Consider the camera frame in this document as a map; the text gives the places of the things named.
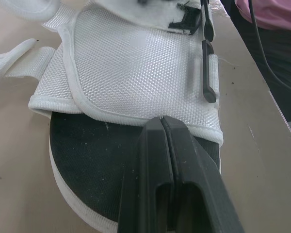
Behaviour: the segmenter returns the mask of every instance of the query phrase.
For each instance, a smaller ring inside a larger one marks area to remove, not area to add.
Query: black wire
[[[257,41],[258,41],[259,50],[260,50],[260,52],[262,54],[263,62],[265,63],[265,65],[266,65],[268,71],[270,72],[270,74],[272,75],[272,77],[274,79],[276,79],[285,88],[287,88],[287,89],[289,89],[291,91],[291,87],[289,85],[285,84],[283,81],[281,81],[275,75],[275,73],[272,71],[272,69],[270,68],[270,66],[268,65],[268,62],[267,62],[266,57],[265,57],[264,49],[263,49],[263,46],[262,46],[262,43],[261,43],[261,38],[260,38],[260,35],[259,35],[259,31],[258,31],[256,17],[254,15],[254,10],[253,10],[253,6],[252,6],[252,0],[248,0],[248,1],[249,1],[250,16],[251,16],[251,20],[252,20],[252,23],[253,23],[253,26],[254,26],[254,31],[255,31],[255,34],[256,34],[256,38],[257,38]]]

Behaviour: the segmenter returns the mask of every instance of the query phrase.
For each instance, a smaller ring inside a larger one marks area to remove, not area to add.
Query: person
[[[291,0],[252,0],[252,4],[266,60],[275,75],[291,87]],[[248,0],[232,2],[229,14],[281,112],[290,122],[291,90],[270,74],[262,59]]]

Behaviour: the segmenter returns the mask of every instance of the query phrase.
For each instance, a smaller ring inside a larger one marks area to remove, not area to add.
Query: black plastic clip
[[[177,23],[172,22],[168,28],[189,30],[190,35],[193,35],[201,24],[201,11],[181,3],[177,3],[177,8],[185,12],[182,21]]]
[[[120,203],[118,233],[243,233],[216,163],[169,116],[144,126]]]
[[[214,38],[214,29],[209,17],[208,4],[209,4],[209,0],[201,0],[201,7],[204,7],[205,9],[205,15],[204,15],[205,25],[203,28],[204,37],[206,40],[209,40],[210,42],[212,42]]]
[[[208,103],[217,101],[214,90],[210,87],[209,54],[214,54],[213,47],[208,40],[202,41],[203,48],[203,95]]]

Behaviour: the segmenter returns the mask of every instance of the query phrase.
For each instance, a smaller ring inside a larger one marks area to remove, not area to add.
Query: pink shirt
[[[235,0],[235,3],[242,17],[252,22],[248,0]],[[252,0],[252,5],[259,27],[291,31],[291,0]]]

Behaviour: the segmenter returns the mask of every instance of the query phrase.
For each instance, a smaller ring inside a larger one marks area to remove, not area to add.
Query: beige table
[[[213,13],[223,179],[247,233],[291,233],[290,130],[221,4],[213,3]],[[0,53],[28,38],[39,40],[36,46],[61,42],[56,33],[0,9]],[[94,233],[55,183],[49,120],[27,107],[36,85],[29,78],[0,83],[0,233]]]

